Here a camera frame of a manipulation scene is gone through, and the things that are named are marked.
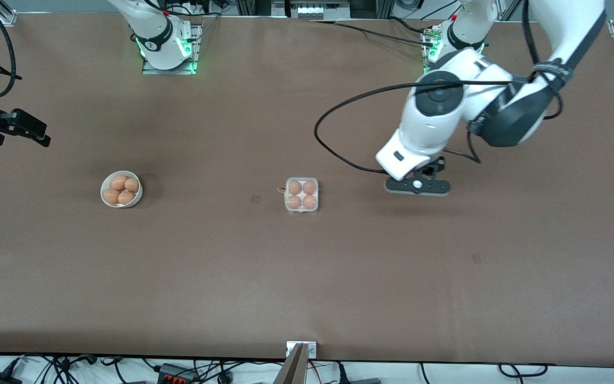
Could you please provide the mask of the white round bowl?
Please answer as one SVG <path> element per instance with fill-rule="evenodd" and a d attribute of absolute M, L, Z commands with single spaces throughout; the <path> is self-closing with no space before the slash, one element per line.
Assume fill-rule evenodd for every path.
<path fill-rule="evenodd" d="M 133 199 L 133 200 L 132 200 L 132 201 L 131 201 L 129 204 L 126 204 L 126 205 L 121 205 L 121 204 L 116 204 L 116 205 L 107 204 L 107 202 L 105 202 L 105 201 L 104 201 L 104 199 L 103 199 L 103 197 L 102 197 L 102 193 L 103 193 L 105 190 L 110 189 L 110 182 L 111 182 L 112 178 L 116 177 L 116 176 L 117 176 L 117 175 L 119 175 L 119 174 L 126 175 L 126 176 L 127 176 L 127 177 L 129 177 L 129 178 L 136 178 L 136 179 L 137 179 L 137 180 L 140 182 L 140 189 L 139 189 L 139 191 L 138 191 L 138 192 L 135 194 L 134 199 Z M 138 203 L 139 203 L 139 201 L 140 201 L 141 197 L 143 196 L 143 191 L 144 191 L 144 187 L 143 187 L 143 185 L 142 185 L 141 180 L 139 179 L 139 177 L 137 177 L 136 173 L 129 172 L 129 171 L 127 171 L 127 170 L 120 170 L 120 171 L 117 171 L 117 172 L 113 172 L 113 173 L 111 173 L 110 175 L 108 175 L 108 176 L 107 176 L 107 177 L 104 179 L 104 181 L 103 181 L 103 183 L 101 184 L 101 187 L 100 187 L 100 197 L 101 197 L 101 200 L 102 200 L 102 201 L 105 203 L 105 205 L 107 205 L 107 206 L 109 206 L 109 207 L 116 207 L 117 209 L 126 209 L 127 207 L 132 207 L 132 206 L 135 206 L 136 204 L 138 204 Z"/>

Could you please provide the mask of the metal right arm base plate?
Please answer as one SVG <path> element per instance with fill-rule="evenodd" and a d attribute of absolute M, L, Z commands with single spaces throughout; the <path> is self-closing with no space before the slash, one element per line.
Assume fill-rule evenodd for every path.
<path fill-rule="evenodd" d="M 141 49 L 144 75 L 195 75 L 201 42 L 201 26 L 185 22 L 181 30 L 157 52 Z"/>

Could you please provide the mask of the silver table edge bracket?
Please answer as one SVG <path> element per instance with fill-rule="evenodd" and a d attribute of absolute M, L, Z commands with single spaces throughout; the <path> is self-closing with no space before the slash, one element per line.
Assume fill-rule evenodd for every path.
<path fill-rule="evenodd" d="M 297 345 L 305 345 L 305 350 L 309 359 L 317 359 L 317 343 L 316 342 L 307 342 L 307 341 L 288 341 L 286 342 L 286 352 L 285 356 L 288 357 L 292 352 L 293 348 Z"/>

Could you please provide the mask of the clear plastic egg box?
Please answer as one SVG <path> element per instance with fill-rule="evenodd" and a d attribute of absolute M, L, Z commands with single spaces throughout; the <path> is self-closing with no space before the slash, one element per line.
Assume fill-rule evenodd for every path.
<path fill-rule="evenodd" d="M 314 196 L 315 196 L 315 198 L 317 200 L 317 207 L 316 207 L 316 209 L 307 211 L 307 210 L 304 209 L 303 206 L 300 207 L 300 209 L 298 209 L 298 210 L 290 210 L 290 209 L 288 209 L 288 207 L 287 207 L 287 200 L 288 200 L 288 197 L 290 196 L 290 193 L 287 191 L 288 183 L 290 183 L 293 180 L 297 180 L 297 181 L 301 182 L 302 185 L 306 181 L 308 181 L 308 180 L 312 180 L 316 184 L 317 190 L 316 190 L 316 192 L 314 194 Z M 286 189 L 286 192 L 284 194 L 284 205 L 285 205 L 285 209 L 287 210 L 288 214 L 312 214 L 312 215 L 315 215 L 315 214 L 317 214 L 319 212 L 319 204 L 320 204 L 320 201 L 321 201 L 320 200 L 321 197 L 319 195 L 319 193 L 320 193 L 320 186 L 319 186 L 319 182 L 318 182 L 317 178 L 312 178 L 312 177 L 290 177 L 285 182 L 285 189 Z M 305 196 L 305 193 L 301 192 L 298 196 L 300 197 L 300 199 L 303 200 L 304 196 Z"/>

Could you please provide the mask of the white power strip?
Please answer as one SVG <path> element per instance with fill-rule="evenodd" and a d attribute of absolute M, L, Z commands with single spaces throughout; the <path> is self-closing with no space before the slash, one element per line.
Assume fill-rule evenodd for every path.
<path fill-rule="evenodd" d="M 349 19 L 348 0 L 289 0 L 292 17 L 307 20 Z"/>

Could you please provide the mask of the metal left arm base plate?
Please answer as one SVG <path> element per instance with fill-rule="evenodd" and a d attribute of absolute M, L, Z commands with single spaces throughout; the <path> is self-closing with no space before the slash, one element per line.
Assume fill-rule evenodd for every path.
<path fill-rule="evenodd" d="M 445 46 L 445 36 L 443 32 L 442 24 L 439 24 L 423 29 L 423 32 L 420 34 L 421 42 L 426 43 L 422 53 L 425 73 L 428 72 L 431 66 L 441 57 L 443 47 Z"/>

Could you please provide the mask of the black orange connector block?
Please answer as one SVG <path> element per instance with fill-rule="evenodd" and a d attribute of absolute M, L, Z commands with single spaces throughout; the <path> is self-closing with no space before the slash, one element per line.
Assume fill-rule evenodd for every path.
<path fill-rule="evenodd" d="M 157 384 L 195 384 L 198 374 L 194 369 L 185 369 L 173 364 L 156 366 L 158 372 Z"/>

